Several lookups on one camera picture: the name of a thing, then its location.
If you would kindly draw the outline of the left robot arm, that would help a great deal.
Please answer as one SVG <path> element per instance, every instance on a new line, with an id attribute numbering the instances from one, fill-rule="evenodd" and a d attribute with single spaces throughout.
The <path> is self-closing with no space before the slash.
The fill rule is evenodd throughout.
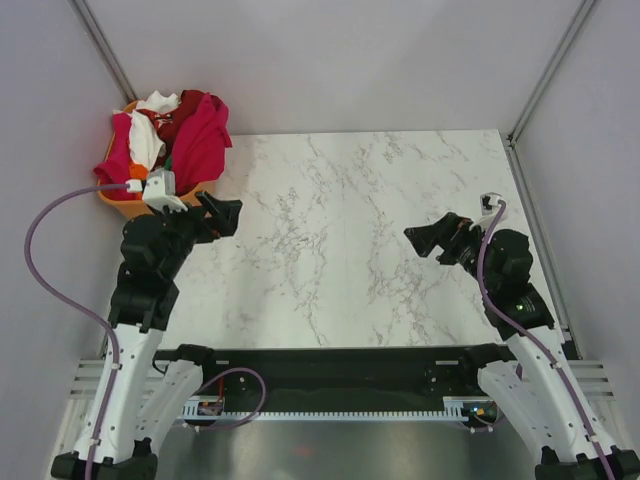
<path id="1" fill-rule="evenodd" d="M 158 453 L 183 405 L 195 392 L 218 385 L 220 371 L 206 360 L 211 349 L 184 346 L 172 354 L 153 392 L 145 390 L 179 294 L 177 273 L 195 245 L 231 237 L 238 228 L 241 201 L 218 200 L 206 191 L 196 197 L 196 206 L 125 224 L 96 396 L 73 449 L 54 458 L 53 478 L 154 478 Z"/>

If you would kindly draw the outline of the crimson pink t shirt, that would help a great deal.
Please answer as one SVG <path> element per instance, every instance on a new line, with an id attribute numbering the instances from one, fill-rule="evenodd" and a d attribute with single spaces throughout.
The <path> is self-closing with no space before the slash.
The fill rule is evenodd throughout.
<path id="1" fill-rule="evenodd" d="M 195 111 L 182 122 L 171 152 L 178 194 L 215 181 L 223 173 L 226 150 L 232 147 L 228 118 L 228 107 L 217 96 L 204 93 Z"/>

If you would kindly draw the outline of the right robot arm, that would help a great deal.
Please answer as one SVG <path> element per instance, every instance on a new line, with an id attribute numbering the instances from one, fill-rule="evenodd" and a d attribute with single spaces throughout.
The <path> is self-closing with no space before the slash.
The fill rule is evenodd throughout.
<path id="1" fill-rule="evenodd" d="M 639 456 L 617 445 L 598 420 L 563 350 L 559 328 L 530 281 L 527 235 L 488 228 L 453 212 L 404 234 L 420 257 L 441 250 L 440 264 L 461 266 L 477 282 L 496 344 L 469 348 L 458 368 L 467 392 L 497 405 L 536 462 L 538 479 L 636 479 Z"/>

